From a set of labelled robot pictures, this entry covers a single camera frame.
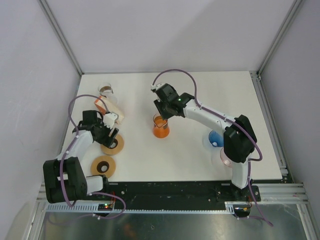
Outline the orange glass flask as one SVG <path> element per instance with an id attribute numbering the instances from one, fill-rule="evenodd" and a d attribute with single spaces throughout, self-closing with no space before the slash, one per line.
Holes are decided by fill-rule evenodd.
<path id="1" fill-rule="evenodd" d="M 159 139 L 166 138 L 170 134 L 169 123 L 167 119 L 163 119 L 161 115 L 153 116 L 153 135 Z"/>

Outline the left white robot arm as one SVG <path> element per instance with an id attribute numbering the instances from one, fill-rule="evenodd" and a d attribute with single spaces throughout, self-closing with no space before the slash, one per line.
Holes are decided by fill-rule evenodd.
<path id="1" fill-rule="evenodd" d="M 73 140 L 55 159 L 43 164 L 46 199 L 49 203 L 70 203 L 87 197 L 88 177 L 85 176 L 81 160 L 94 143 L 111 147 L 119 132 L 104 122 L 97 110 L 82 112 L 82 120 L 72 130 Z"/>

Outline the blue glass dripper cone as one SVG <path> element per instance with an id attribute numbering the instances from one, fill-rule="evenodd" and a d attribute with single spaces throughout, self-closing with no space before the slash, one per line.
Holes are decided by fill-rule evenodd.
<path id="1" fill-rule="evenodd" d="M 223 136 L 214 130 L 208 134 L 208 141 L 214 148 L 222 148 L 224 146 Z"/>

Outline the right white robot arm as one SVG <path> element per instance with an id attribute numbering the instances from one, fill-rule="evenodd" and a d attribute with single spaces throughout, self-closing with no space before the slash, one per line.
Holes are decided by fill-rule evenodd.
<path id="1" fill-rule="evenodd" d="M 154 104 L 164 120 L 173 116 L 194 120 L 223 137 L 224 154 L 231 161 L 233 186 L 231 196 L 242 201 L 249 194 L 249 157 L 257 143 L 249 119 L 240 115 L 232 118 L 226 114 L 199 103 L 189 93 L 179 95 L 168 83 L 153 84 L 151 91 L 156 94 Z"/>

